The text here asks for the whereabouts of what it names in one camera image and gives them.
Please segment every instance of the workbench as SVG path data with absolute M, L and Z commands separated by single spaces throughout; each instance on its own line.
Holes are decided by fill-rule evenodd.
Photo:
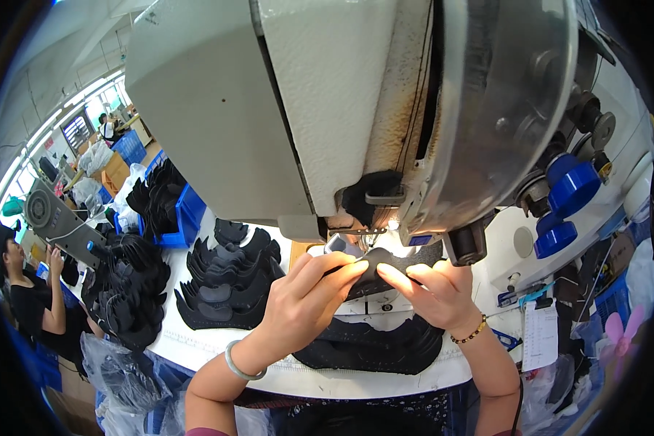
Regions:
M 207 209 L 201 220 L 198 237 L 201 240 L 207 236 L 209 245 L 214 246 L 213 228 L 215 215 Z M 254 228 L 267 230 L 281 247 L 281 267 L 288 271 L 291 257 L 291 241 L 284 238 L 278 228 L 250 225 L 246 241 L 251 239 Z M 231 340 L 241 339 L 249 331 L 235 328 L 211 328 L 192 330 L 182 320 L 176 306 L 174 290 L 179 289 L 181 281 L 191 279 L 186 267 L 186 255 L 192 249 L 165 250 L 163 259 L 171 269 L 167 283 L 167 300 L 165 302 L 165 319 L 157 340 L 148 349 L 151 352 L 191 371 L 200 367 L 213 357 L 225 351 Z M 478 308 L 488 316 L 490 327 L 516 338 L 522 337 L 521 312 L 518 308 L 497 308 L 497 293 L 487 279 L 484 262 L 473 266 L 473 300 Z M 73 289 L 79 297 L 77 288 Z M 373 313 L 371 315 L 354 315 L 359 320 L 375 320 L 376 318 L 397 319 L 395 326 L 403 322 L 412 312 Z M 510 352 L 515 362 L 520 362 L 522 345 Z M 345 371 L 345 370 L 314 370 L 298 362 L 293 356 L 288 356 L 274 363 L 267 370 L 266 376 L 257 381 L 250 381 L 248 387 L 280 393 L 291 396 L 319 398 L 376 398 L 396 397 L 433 391 L 452 387 L 471 379 L 471 372 L 460 348 L 451 342 L 450 335 L 444 334 L 443 347 L 436 361 L 426 370 L 417 375 L 401 375 L 384 372 Z

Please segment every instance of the blue knob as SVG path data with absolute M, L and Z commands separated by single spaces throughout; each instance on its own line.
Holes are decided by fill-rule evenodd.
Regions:
M 590 202 L 600 187 L 601 179 L 593 165 L 581 162 L 552 183 L 548 196 L 549 207 L 558 218 L 565 219 Z
M 562 221 L 553 214 L 538 220 L 538 239 L 533 244 L 538 259 L 552 256 L 566 249 L 577 238 L 577 229 L 571 221 Z

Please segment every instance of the pink fan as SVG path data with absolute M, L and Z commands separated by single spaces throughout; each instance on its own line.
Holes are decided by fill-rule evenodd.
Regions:
M 635 307 L 628 319 L 628 325 L 623 332 L 623 322 L 620 319 L 618 312 L 613 312 L 605 322 L 605 333 L 608 335 L 611 344 L 606 345 L 601 350 L 601 355 L 598 358 L 602 368 L 614 360 L 617 360 L 615 365 L 614 378 L 618 378 L 623 370 L 623 359 L 626 354 L 632 355 L 636 349 L 636 345 L 632 344 L 632 338 L 635 337 L 637 329 L 642 321 L 645 319 L 645 308 L 641 304 Z

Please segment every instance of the woman's right hand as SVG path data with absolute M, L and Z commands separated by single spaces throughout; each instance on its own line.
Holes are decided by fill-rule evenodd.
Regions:
M 482 320 L 472 301 L 472 270 L 469 266 L 456 267 L 449 260 L 439 260 L 433 268 L 422 264 L 407 268 L 407 275 L 426 288 L 387 264 L 378 264 L 378 274 L 400 291 L 412 303 L 414 311 L 429 324 L 444 328 L 454 338 L 470 335 Z
M 51 253 L 51 266 L 49 268 L 51 274 L 56 277 L 60 276 L 63 271 L 63 258 L 61 257 L 61 249 L 58 247 L 54 248 Z

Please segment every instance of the wrist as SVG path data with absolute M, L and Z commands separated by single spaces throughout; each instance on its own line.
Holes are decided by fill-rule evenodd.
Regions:
M 254 332 L 245 336 L 243 340 L 233 346 L 230 352 L 235 367 L 245 374 L 256 375 L 272 363 L 285 357 L 276 357 L 266 345 L 267 341 Z
M 462 340 L 470 336 L 482 323 L 482 313 L 475 307 L 475 310 L 468 315 L 459 325 L 449 328 L 448 333 L 456 340 Z

